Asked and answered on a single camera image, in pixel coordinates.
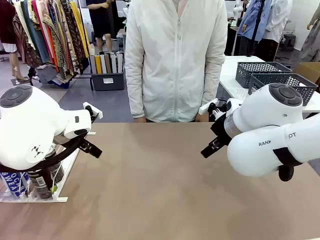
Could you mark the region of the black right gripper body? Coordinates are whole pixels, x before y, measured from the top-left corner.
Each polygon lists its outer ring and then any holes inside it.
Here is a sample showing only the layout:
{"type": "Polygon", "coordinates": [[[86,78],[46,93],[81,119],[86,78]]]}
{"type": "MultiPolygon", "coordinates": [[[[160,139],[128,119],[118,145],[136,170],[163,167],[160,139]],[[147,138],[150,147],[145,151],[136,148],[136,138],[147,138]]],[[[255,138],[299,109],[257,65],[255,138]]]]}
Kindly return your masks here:
{"type": "Polygon", "coordinates": [[[226,117],[220,117],[210,128],[216,135],[216,138],[213,140],[213,145],[217,148],[228,146],[231,141],[231,137],[227,134],[224,127],[225,119],[226,117]]]}

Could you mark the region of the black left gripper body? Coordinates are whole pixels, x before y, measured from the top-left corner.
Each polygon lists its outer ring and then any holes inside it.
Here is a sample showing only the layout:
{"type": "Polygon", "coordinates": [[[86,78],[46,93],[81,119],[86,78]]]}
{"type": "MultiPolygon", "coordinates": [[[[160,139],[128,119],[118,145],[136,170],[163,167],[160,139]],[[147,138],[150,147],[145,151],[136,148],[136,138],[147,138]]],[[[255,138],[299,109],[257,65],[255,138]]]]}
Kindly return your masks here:
{"type": "Polygon", "coordinates": [[[89,152],[91,150],[91,143],[87,141],[85,138],[82,138],[79,141],[79,149],[83,152],[89,152]]]}

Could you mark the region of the dark brown drink can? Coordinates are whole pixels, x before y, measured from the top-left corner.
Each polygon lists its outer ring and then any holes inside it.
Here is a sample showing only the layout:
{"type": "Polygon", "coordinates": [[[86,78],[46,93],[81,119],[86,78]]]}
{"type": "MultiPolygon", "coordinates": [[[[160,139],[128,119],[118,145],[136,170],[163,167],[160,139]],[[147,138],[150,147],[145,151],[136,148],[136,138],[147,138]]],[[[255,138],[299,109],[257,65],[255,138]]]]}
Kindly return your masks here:
{"type": "Polygon", "coordinates": [[[28,171],[27,175],[40,199],[47,200],[53,197],[52,188],[54,187],[54,182],[48,168],[28,171]]]}
{"type": "MultiPolygon", "coordinates": [[[[46,157],[52,157],[55,155],[56,155],[55,145],[52,145],[46,157]]],[[[65,175],[65,172],[61,162],[58,162],[57,164],[50,166],[48,169],[50,171],[51,179],[55,184],[58,184],[59,182],[62,181],[65,175]]]]}

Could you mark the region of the grey plastic lattice basket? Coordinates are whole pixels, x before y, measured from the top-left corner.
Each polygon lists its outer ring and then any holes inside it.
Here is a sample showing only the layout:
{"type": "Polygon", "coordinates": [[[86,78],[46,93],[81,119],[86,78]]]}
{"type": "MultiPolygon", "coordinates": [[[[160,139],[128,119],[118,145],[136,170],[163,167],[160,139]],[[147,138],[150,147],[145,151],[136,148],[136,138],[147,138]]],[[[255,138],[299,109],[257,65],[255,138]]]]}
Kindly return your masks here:
{"type": "Polygon", "coordinates": [[[244,89],[250,86],[252,74],[291,73],[292,70],[278,62],[238,62],[235,80],[244,89]]]}
{"type": "Polygon", "coordinates": [[[302,97],[304,107],[318,88],[315,83],[296,73],[255,73],[251,75],[248,94],[251,95],[263,86],[273,83],[286,84],[296,89],[302,97]]]}

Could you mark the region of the blue Pocari Sweat can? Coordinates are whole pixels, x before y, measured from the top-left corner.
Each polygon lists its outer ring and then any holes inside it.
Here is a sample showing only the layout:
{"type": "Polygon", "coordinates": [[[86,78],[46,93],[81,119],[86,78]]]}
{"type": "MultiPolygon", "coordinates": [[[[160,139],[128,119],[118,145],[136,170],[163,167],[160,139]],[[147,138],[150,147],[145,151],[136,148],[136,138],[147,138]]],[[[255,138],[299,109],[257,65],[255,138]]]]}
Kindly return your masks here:
{"type": "Polygon", "coordinates": [[[13,197],[19,198],[26,192],[20,172],[0,172],[0,177],[13,197]]]}

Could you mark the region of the person's right forearm white sleeve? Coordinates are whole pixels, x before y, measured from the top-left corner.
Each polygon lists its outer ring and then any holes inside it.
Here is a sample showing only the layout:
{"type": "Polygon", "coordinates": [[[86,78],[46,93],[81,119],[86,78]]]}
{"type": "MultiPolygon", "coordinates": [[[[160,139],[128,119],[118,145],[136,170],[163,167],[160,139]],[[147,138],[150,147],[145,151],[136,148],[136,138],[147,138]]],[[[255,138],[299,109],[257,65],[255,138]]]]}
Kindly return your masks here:
{"type": "Polygon", "coordinates": [[[134,119],[145,117],[142,93],[142,64],[125,61],[127,93],[130,111],[134,119]]]}

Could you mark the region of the person's left forearm white sleeve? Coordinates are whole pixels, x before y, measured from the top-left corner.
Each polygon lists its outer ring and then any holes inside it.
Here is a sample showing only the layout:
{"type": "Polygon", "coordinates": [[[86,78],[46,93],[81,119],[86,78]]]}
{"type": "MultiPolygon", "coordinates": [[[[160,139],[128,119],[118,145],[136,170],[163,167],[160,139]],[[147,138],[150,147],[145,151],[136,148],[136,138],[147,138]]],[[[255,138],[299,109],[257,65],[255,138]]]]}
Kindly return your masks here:
{"type": "Polygon", "coordinates": [[[206,62],[204,70],[204,88],[201,101],[202,106],[216,98],[220,82],[222,64],[206,62]]]}

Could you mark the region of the white can dispenser rack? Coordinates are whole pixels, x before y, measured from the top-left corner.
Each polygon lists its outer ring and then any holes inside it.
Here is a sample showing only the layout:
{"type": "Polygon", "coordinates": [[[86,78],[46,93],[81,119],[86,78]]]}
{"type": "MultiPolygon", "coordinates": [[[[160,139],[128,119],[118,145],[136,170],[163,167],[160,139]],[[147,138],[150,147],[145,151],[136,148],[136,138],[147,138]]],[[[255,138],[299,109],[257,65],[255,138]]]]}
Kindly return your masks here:
{"type": "Polygon", "coordinates": [[[17,170],[0,165],[0,203],[65,203],[61,191],[80,151],[99,158],[102,151],[86,137],[88,132],[64,144],[52,143],[37,165],[17,170]]]}

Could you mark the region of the white side table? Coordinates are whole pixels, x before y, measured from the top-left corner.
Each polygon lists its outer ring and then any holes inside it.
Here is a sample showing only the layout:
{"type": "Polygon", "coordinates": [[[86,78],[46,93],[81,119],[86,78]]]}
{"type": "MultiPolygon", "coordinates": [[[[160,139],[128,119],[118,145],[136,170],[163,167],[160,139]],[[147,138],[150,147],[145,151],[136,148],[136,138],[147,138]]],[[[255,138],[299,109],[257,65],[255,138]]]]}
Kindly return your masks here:
{"type": "MultiPolygon", "coordinates": [[[[235,79],[238,62],[264,62],[256,56],[226,56],[222,65],[219,86],[217,90],[218,98],[236,98],[243,100],[248,95],[248,89],[243,88],[235,79]]],[[[320,93],[315,92],[308,104],[303,107],[303,113],[320,113],[320,93]]]]}

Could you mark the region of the grey plastic storage bin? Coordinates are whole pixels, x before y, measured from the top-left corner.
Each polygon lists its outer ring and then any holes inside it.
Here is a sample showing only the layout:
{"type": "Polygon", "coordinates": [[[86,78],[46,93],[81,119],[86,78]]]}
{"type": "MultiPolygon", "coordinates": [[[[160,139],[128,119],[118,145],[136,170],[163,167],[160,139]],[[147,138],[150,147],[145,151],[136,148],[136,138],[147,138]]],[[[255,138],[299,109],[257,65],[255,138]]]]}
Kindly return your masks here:
{"type": "Polygon", "coordinates": [[[120,91],[124,87],[124,72],[91,74],[91,83],[95,91],[120,91]]]}

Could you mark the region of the grey fabric pile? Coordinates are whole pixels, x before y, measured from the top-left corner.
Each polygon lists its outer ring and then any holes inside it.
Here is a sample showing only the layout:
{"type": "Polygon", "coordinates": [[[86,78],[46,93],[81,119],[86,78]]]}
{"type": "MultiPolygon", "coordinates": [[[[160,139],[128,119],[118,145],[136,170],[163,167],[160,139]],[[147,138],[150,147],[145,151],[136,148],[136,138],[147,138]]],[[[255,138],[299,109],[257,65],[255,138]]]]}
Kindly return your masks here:
{"type": "Polygon", "coordinates": [[[46,66],[43,69],[36,69],[38,81],[43,85],[55,85],[57,87],[68,89],[73,76],[70,74],[63,78],[61,72],[57,72],[52,66],[46,66]]]}

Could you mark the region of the yellow material roll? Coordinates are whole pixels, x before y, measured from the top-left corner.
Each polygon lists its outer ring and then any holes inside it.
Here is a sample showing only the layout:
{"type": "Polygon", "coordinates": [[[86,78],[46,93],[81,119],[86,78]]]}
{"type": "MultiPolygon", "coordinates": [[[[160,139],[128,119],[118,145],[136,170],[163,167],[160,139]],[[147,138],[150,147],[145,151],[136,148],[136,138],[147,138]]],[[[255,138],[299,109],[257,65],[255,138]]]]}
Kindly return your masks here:
{"type": "Polygon", "coordinates": [[[100,55],[95,55],[94,56],[94,59],[95,59],[95,66],[96,66],[96,73],[97,74],[102,74],[102,64],[101,64],[101,57],[100,55]]]}

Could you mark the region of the white material roll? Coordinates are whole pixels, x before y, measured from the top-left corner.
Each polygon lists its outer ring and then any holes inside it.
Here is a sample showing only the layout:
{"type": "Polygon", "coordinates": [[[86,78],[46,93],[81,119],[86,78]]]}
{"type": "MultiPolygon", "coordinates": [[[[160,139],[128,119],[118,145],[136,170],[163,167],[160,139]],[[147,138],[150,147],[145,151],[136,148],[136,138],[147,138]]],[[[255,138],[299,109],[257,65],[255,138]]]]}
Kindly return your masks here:
{"type": "Polygon", "coordinates": [[[110,53],[110,58],[111,58],[112,73],[116,74],[118,72],[118,70],[117,70],[117,56],[112,52],[112,53],[110,53]]]}
{"type": "Polygon", "coordinates": [[[106,66],[105,55],[100,54],[99,56],[100,56],[100,61],[101,61],[102,73],[106,74],[107,73],[107,66],[106,66]]]}
{"type": "Polygon", "coordinates": [[[121,74],[123,72],[123,64],[124,64],[123,53],[118,51],[116,53],[116,59],[117,59],[117,72],[121,74]]]}

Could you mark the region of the person in white jacket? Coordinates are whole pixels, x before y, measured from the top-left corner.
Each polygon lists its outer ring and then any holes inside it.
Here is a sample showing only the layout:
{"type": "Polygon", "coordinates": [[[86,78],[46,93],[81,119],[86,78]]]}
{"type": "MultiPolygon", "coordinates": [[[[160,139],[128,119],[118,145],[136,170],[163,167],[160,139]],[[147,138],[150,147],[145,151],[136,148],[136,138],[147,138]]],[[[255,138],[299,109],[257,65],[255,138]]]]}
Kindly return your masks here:
{"type": "Polygon", "coordinates": [[[146,122],[193,122],[206,62],[225,62],[225,0],[131,0],[125,61],[141,63],[146,122]]]}

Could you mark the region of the brown material roll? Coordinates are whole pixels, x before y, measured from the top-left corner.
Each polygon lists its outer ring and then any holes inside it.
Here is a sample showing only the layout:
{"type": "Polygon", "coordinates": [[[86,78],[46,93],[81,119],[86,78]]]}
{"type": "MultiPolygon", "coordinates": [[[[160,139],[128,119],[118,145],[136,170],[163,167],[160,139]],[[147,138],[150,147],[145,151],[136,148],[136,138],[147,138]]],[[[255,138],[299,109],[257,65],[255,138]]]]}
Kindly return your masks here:
{"type": "Polygon", "coordinates": [[[106,71],[108,74],[112,73],[111,63],[110,63],[110,55],[108,53],[104,54],[104,60],[106,65],[106,71]]]}

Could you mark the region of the cardboard box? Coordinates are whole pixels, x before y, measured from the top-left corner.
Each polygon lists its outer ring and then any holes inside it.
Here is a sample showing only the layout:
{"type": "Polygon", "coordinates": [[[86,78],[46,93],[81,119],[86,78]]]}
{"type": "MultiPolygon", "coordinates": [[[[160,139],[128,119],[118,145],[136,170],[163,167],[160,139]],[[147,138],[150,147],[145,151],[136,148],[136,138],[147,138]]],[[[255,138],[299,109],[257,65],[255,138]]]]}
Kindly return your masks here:
{"type": "Polygon", "coordinates": [[[320,86],[320,62],[298,63],[293,72],[320,86]]]}

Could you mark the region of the clothes rack with colourful garments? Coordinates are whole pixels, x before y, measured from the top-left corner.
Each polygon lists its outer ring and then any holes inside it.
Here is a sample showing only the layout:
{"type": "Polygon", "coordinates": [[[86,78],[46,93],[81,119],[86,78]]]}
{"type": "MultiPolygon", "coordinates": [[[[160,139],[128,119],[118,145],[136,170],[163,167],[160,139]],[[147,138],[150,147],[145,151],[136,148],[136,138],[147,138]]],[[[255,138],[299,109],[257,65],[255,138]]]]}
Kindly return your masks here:
{"type": "Polygon", "coordinates": [[[10,0],[13,29],[22,60],[33,69],[52,66],[42,84],[68,88],[90,65],[89,39],[76,0],[10,0]]]}

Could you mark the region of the mannequin in blue shirt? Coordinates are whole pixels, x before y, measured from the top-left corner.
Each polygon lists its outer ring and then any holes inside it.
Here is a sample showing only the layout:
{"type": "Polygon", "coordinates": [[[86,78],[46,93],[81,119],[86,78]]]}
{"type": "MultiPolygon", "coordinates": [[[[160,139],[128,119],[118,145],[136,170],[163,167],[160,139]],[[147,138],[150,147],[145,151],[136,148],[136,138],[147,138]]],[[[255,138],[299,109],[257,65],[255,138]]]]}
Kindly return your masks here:
{"type": "Polygon", "coordinates": [[[240,35],[239,56],[254,55],[255,49],[265,33],[271,11],[272,0],[264,0],[255,39],[254,42],[252,42],[261,4],[262,0],[251,0],[242,18],[237,32],[237,34],[240,35]]]}

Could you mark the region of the grey plastic stool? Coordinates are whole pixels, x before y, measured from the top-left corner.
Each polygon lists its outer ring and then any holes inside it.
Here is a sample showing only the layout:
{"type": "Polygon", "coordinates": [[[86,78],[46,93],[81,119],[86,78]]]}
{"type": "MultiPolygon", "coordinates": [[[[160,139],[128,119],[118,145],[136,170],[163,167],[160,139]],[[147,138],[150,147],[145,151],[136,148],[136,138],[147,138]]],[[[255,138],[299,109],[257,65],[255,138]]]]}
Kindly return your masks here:
{"type": "Polygon", "coordinates": [[[284,34],[284,44],[283,50],[287,52],[292,52],[296,43],[296,36],[294,34],[284,34]]]}

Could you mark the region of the background person in black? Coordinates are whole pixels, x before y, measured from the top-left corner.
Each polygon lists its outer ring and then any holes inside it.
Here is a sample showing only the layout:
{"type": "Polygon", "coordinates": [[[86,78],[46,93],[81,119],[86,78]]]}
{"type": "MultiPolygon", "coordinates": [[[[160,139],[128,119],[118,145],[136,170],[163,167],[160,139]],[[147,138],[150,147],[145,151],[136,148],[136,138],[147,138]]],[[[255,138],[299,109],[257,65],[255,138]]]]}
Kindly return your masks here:
{"type": "Polygon", "coordinates": [[[109,10],[113,2],[114,0],[86,0],[96,45],[100,52],[103,51],[103,37],[105,37],[107,50],[112,51],[112,27],[109,22],[109,10]]]}

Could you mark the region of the mannequin in grey dress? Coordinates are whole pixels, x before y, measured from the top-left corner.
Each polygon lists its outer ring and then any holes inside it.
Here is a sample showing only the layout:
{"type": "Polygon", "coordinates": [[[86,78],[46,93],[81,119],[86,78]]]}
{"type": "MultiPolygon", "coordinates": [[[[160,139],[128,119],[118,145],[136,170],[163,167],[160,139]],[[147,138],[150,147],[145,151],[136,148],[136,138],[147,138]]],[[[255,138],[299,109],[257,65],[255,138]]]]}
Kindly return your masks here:
{"type": "Polygon", "coordinates": [[[300,62],[320,62],[320,18],[311,28],[300,51],[300,62]]]}

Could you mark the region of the mannequin in white shirt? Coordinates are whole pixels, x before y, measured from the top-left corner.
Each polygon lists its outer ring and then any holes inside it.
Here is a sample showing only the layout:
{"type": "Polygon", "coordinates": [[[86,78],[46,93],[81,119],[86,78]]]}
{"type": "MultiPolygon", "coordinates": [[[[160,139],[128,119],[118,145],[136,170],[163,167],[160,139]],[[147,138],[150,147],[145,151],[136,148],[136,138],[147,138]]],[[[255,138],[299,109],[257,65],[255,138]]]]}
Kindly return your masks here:
{"type": "Polygon", "coordinates": [[[293,0],[272,0],[270,14],[263,39],[280,42],[291,13],[293,0]]]}

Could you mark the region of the mannequin in maroon dress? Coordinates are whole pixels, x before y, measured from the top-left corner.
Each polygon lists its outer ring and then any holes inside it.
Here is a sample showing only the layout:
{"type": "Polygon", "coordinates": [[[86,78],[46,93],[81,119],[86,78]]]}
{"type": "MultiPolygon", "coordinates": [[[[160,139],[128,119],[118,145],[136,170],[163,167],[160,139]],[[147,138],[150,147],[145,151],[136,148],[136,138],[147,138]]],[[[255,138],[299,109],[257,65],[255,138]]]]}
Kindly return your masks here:
{"type": "Polygon", "coordinates": [[[0,41],[4,51],[9,53],[12,76],[17,80],[28,81],[20,70],[18,48],[13,26],[13,18],[16,14],[15,7],[8,0],[0,0],[0,41]]]}

